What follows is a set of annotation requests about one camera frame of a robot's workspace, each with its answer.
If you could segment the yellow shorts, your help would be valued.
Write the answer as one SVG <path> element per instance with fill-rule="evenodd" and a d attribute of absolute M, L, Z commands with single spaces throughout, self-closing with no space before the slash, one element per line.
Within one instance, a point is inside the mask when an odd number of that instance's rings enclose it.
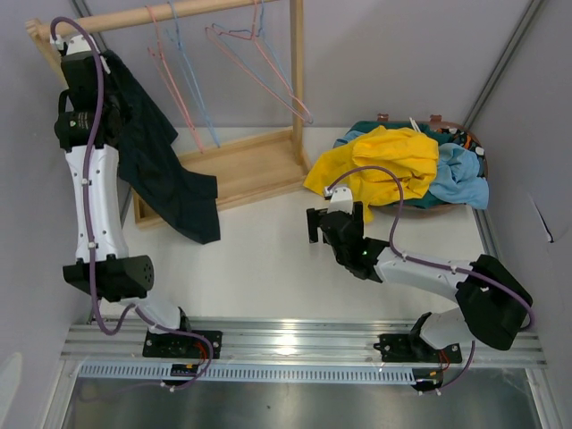
<path fill-rule="evenodd" d="M 322 153 L 308 173 L 304 187 L 323 193 L 344 173 L 355 200 L 363 203 L 364 220 L 374 219 L 373 206 L 422 198 L 437 177 L 439 145 L 410 128 L 380 125 L 350 142 Z"/>

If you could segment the dark green shorts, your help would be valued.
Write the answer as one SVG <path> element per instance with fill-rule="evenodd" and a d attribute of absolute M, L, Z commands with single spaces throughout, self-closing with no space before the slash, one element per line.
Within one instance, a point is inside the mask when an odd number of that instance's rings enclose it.
<path fill-rule="evenodd" d="M 358 132 L 366 134 L 380 125 L 384 126 L 388 130 L 396 130 L 399 128 L 412 129 L 411 123 L 405 121 L 358 121 L 354 123 L 347 131 L 346 135 L 343 138 L 338 139 L 337 142 L 339 144 L 342 140 L 350 142 L 357 137 Z M 431 139 L 435 139 L 440 145 L 450 141 L 450 138 L 447 137 L 445 133 L 440 132 L 440 129 L 446 128 L 446 125 L 443 122 L 417 122 L 417 125 L 422 133 Z M 437 206 L 445 206 L 446 202 L 438 199 L 427 191 L 422 198 L 406 199 L 404 201 L 404 205 L 412 206 L 416 209 L 428 210 Z"/>

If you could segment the light blue shorts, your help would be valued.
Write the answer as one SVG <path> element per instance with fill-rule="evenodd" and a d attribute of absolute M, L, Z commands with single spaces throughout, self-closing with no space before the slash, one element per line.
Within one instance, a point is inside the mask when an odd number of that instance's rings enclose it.
<path fill-rule="evenodd" d="M 474 151 L 455 143 L 439 146 L 437 175 L 429 192 L 443 202 L 484 210 L 489 203 L 489 185 L 484 164 Z"/>

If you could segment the camouflage patterned shorts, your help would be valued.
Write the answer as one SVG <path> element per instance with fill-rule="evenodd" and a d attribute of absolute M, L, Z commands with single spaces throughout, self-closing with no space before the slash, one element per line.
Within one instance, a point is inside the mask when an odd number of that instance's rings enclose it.
<path fill-rule="evenodd" d="M 437 133 L 444 137 L 445 143 L 453 143 L 464 149 L 473 152 L 480 164 L 484 164 L 484 149 L 481 147 L 480 143 L 465 130 L 460 130 L 458 128 L 451 127 L 441 127 L 438 128 Z"/>

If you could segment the black shorts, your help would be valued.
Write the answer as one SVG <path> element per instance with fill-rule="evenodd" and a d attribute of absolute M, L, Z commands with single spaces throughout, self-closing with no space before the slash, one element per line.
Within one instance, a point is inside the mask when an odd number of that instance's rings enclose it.
<path fill-rule="evenodd" d="M 119 137 L 119 176 L 163 220 L 199 244 L 221 239 L 214 175 L 185 169 L 172 148 L 178 132 L 122 59 L 104 52 L 130 119 Z"/>

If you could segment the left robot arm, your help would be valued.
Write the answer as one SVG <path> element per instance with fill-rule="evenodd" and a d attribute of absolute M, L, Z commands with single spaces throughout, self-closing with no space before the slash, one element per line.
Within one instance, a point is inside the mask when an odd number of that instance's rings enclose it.
<path fill-rule="evenodd" d="M 155 270 L 148 256 L 131 256 L 117 200 L 120 154 L 116 140 L 124 123 L 122 102 L 106 88 L 111 73 L 102 55 L 89 51 L 66 54 L 61 63 L 68 84 L 58 99 L 55 135 L 68 164 L 75 197 L 77 247 L 75 261 L 63 267 L 64 280 L 91 299 L 102 332 L 99 303 L 105 299 L 134 311 L 152 333 L 162 334 L 163 347 L 177 358 L 193 349 L 183 311 L 156 295 Z"/>

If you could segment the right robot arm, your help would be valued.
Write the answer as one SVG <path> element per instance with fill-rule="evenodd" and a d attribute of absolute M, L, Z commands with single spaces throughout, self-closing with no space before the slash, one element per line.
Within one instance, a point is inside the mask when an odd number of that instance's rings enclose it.
<path fill-rule="evenodd" d="M 350 210 L 309 208 L 308 239 L 328 244 L 336 262 L 360 280 L 412 286 L 456 303 L 417 319 L 408 336 L 414 358 L 428 360 L 464 341 L 506 351 L 533 320 L 531 295 L 497 258 L 442 262 L 397 253 L 389 241 L 365 236 L 362 212 L 360 203 Z"/>

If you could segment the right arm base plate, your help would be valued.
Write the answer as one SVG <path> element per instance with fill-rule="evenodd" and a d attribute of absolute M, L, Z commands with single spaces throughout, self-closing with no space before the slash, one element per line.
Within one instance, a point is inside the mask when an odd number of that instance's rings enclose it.
<path fill-rule="evenodd" d="M 463 361 L 460 346 L 452 344 L 445 349 L 435 349 L 420 339 L 405 333 L 385 333 L 378 336 L 373 349 L 385 363 L 452 363 Z"/>

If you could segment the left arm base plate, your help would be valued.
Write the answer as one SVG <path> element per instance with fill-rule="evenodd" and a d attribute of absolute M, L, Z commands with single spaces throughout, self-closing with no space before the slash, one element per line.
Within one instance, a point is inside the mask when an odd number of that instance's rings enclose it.
<path fill-rule="evenodd" d="M 213 345 L 213 359 L 218 359 L 223 345 L 222 331 L 194 331 Z M 144 358 L 206 358 L 207 345 L 198 339 L 172 333 L 147 332 L 142 356 Z"/>

